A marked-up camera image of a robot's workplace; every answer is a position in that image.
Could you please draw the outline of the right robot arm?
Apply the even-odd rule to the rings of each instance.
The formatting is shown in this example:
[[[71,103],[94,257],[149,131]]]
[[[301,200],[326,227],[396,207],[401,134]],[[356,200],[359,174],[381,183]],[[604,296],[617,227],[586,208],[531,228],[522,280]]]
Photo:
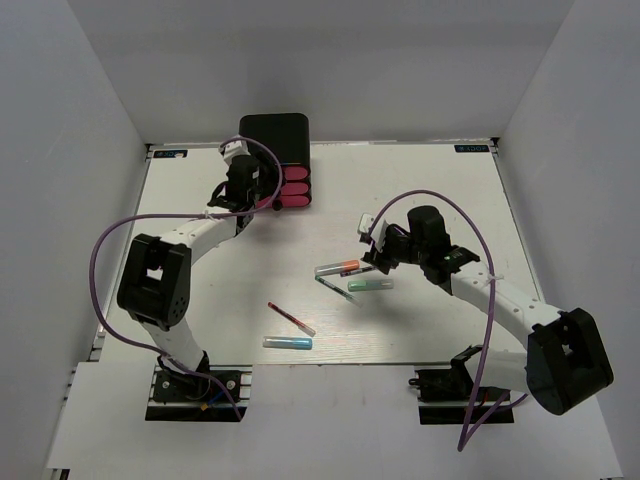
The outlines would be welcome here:
[[[450,361],[446,387],[461,398],[486,388],[532,396],[546,411],[562,415],[613,383],[614,373],[594,318],[585,310],[563,311],[490,273],[472,251],[452,244],[438,209],[420,206],[407,214],[409,227],[377,224],[363,214],[364,262],[382,273],[417,265],[424,277],[483,313],[523,347],[522,352],[467,348]]]

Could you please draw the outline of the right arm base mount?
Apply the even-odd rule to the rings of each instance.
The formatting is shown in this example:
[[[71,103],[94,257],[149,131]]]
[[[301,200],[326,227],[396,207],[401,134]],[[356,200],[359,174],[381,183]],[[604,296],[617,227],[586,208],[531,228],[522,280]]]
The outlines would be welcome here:
[[[408,380],[409,388],[417,394],[420,425],[462,426],[472,389],[471,377],[453,367],[440,367],[416,370]],[[501,390],[494,387],[479,389],[471,424],[497,402],[500,394]],[[510,397],[507,397],[485,423],[513,424],[514,415],[506,410],[509,400]]]

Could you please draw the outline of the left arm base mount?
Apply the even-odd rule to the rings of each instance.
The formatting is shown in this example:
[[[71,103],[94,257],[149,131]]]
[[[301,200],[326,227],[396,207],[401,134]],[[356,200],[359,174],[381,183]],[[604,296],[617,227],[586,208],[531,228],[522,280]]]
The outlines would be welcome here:
[[[252,367],[211,366],[210,375],[229,391],[243,417],[249,405]],[[187,380],[182,374],[168,372],[158,366],[152,377],[145,420],[192,423],[240,421],[217,384],[204,379]]]

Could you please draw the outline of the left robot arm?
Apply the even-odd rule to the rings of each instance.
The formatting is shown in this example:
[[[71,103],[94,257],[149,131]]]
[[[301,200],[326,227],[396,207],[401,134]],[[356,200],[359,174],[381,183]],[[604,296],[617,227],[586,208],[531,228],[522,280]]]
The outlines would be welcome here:
[[[129,248],[117,304],[149,334],[161,351],[159,364],[178,373],[177,387],[199,399],[211,387],[206,352],[186,320],[191,270],[220,244],[237,237],[252,221],[252,211],[278,186],[279,171],[263,154],[235,154],[226,179],[212,193],[212,209],[159,236],[137,235]]]

